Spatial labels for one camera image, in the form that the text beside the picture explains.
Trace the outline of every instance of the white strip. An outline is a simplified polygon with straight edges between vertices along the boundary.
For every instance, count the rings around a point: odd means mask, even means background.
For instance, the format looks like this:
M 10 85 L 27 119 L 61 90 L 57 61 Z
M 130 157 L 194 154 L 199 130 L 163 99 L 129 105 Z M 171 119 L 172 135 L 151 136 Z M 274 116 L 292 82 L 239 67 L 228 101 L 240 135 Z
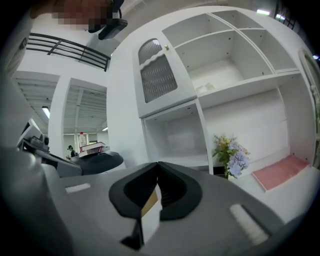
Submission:
M 68 186 L 65 188 L 67 193 L 73 193 L 73 192 L 78 192 L 81 190 L 86 190 L 91 188 L 91 185 L 89 183 L 84 183 L 81 185 L 76 185 L 76 186 Z
M 269 238 L 264 230 L 250 217 L 240 204 L 232 205 L 230 207 L 230 212 L 241 226 L 243 232 L 255 246 L 263 243 Z

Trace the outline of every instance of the book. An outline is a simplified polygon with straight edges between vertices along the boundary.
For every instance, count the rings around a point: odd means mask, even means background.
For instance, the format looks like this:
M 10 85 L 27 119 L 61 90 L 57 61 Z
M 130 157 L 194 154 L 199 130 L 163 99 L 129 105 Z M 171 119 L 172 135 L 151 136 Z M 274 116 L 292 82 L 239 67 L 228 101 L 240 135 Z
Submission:
M 91 150 L 91 149 L 95 149 L 95 148 L 99 148 L 99 147 L 104 147 L 106 144 L 104 144 L 103 142 L 97 142 L 91 145 L 85 145 L 85 146 L 81 146 L 80 147 L 80 151 L 86 151 L 86 150 Z
M 92 154 L 96 154 L 96 153 L 100 153 L 100 152 L 103 152 L 105 151 L 105 147 L 104 146 L 99 146 L 99 147 L 96 147 L 96 148 L 91 148 L 91 149 L 88 149 L 86 151 L 83 151 L 81 153 L 79 153 L 79 158 L 82 158 L 82 157 L 85 157 L 85 156 L 88 156 L 88 155 L 92 155 Z

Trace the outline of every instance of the pink cushion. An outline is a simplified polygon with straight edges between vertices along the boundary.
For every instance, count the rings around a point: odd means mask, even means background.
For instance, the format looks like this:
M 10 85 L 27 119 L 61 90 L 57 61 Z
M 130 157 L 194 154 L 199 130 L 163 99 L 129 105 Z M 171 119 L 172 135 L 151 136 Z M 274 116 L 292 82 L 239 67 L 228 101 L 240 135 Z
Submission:
M 279 162 L 254 171 L 252 174 L 258 179 L 263 188 L 268 191 L 294 177 L 307 166 L 307 162 L 294 155 L 289 155 Z

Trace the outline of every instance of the frosted glass panel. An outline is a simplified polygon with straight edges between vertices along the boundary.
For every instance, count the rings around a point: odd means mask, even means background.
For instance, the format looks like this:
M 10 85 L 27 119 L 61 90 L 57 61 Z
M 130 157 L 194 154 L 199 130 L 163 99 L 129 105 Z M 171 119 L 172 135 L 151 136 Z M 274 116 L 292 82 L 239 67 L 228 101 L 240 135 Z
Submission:
M 161 56 L 141 70 L 145 103 L 178 88 L 166 56 Z
M 153 55 L 156 55 L 162 50 L 160 42 L 157 39 L 151 39 L 141 46 L 139 50 L 139 64 L 145 63 Z

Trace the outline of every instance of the cabinet door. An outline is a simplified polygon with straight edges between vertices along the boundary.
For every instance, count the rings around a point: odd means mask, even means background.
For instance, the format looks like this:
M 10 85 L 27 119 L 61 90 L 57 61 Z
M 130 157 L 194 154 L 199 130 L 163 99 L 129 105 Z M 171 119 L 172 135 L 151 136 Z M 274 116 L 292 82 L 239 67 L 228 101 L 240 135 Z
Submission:
M 140 118 L 197 97 L 181 59 L 160 31 L 133 50 L 136 102 Z

